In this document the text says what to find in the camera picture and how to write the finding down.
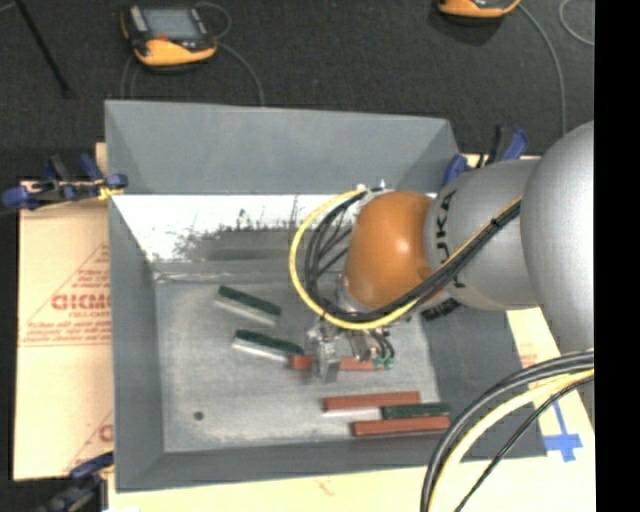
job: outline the black device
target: black device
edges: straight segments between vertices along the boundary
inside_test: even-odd
[[[137,59],[156,71],[180,71],[202,64],[217,42],[195,7],[143,7],[121,11],[120,24]]]

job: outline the black carpet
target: black carpet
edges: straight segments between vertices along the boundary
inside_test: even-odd
[[[224,47],[201,68],[171,76],[130,59],[121,2],[23,3],[74,95],[63,96],[21,11],[0,0],[2,190],[40,175],[54,153],[92,150],[104,136],[107,98],[255,105],[263,95],[267,106],[443,117],[465,152],[488,151],[496,126],[517,124],[528,152],[541,154],[595,115],[595,47],[562,24],[593,40],[595,0],[569,2],[562,17],[562,0],[522,0],[483,26],[443,18],[434,0],[221,0],[233,21]],[[224,30],[220,9],[202,12],[214,32]],[[3,512],[32,510],[66,484],[10,482],[16,237],[15,216],[0,217]]]

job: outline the blue cross mark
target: blue cross mark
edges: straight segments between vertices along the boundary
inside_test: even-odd
[[[557,402],[553,404],[553,409],[556,411],[556,417],[558,418],[558,423],[560,423],[561,433],[552,436],[544,436],[544,446],[547,451],[559,450],[562,455],[563,462],[576,460],[573,450],[576,448],[582,448],[580,436],[578,434],[569,434],[567,432],[567,426],[564,423],[562,411],[560,410],[560,406]]]

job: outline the cable bundle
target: cable bundle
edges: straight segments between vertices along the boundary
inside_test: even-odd
[[[422,487],[420,510],[422,512],[438,510],[442,488],[451,473],[451,468],[462,460],[483,433],[513,411],[534,400],[548,397],[496,454],[471,490],[454,509],[456,512],[462,510],[473,493],[535,419],[562,396],[593,379],[594,352],[588,350],[520,370],[486,391],[456,418],[433,452]],[[496,401],[500,402],[500,405],[492,409],[488,408],[489,404],[495,404]]]
[[[408,313],[414,307],[426,302],[435,296],[444,286],[446,286],[455,276],[471,261],[478,251],[500,231],[510,220],[516,218],[520,213],[520,200],[517,198],[494,218],[490,219],[471,239],[465,242],[451,257],[442,264],[431,276],[425,279],[414,289],[408,291],[401,297],[381,308],[362,312],[346,310],[335,302],[323,297],[318,290],[319,277],[333,265],[337,259],[344,255],[342,251],[328,264],[320,267],[320,261],[326,256],[335,245],[349,234],[345,231],[338,235],[342,219],[346,210],[353,204],[363,199],[368,193],[376,192],[373,190],[353,190],[345,192],[333,197],[323,205],[316,208],[302,222],[300,228],[296,232],[289,252],[289,273],[296,291],[302,300],[316,314],[327,321],[342,327],[344,329],[355,330],[371,330],[384,327],[402,315]],[[304,262],[304,280],[303,285],[298,277],[296,262],[297,252],[303,235],[309,229],[312,222],[320,216],[325,210],[335,206],[319,223],[309,241],[309,246],[305,254]],[[329,237],[328,241],[323,244],[329,229],[334,220],[339,218],[334,233]]]

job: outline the blue clamp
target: blue clamp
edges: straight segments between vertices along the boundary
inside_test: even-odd
[[[47,161],[44,168],[45,179],[27,188],[25,185],[12,187],[2,193],[2,203],[6,208],[36,210],[54,203],[65,203],[98,197],[105,191],[122,190],[129,185],[124,174],[104,176],[96,162],[87,154],[79,158],[80,167],[89,181],[75,183],[58,155]]]
[[[448,183],[451,183],[458,176],[460,176],[466,169],[467,169],[467,158],[461,155],[460,153],[456,154],[451,159],[451,161],[449,162],[449,165],[444,171],[444,179],[442,181],[442,186],[445,186]]]
[[[504,153],[502,153],[500,160],[517,160],[524,155],[527,150],[527,146],[529,145],[529,137],[527,137],[527,134],[518,126],[513,126],[512,130],[511,142],[507,149],[504,150]]]
[[[89,503],[98,494],[98,488],[105,481],[98,472],[114,463],[113,452],[99,455],[72,469],[69,477],[73,484],[60,491],[46,504],[34,512],[76,512]]]
[[[88,478],[98,471],[113,466],[114,457],[113,452],[107,452],[102,455],[98,455],[91,460],[88,460],[79,466],[73,468],[69,473],[69,477],[72,480],[82,480]]]

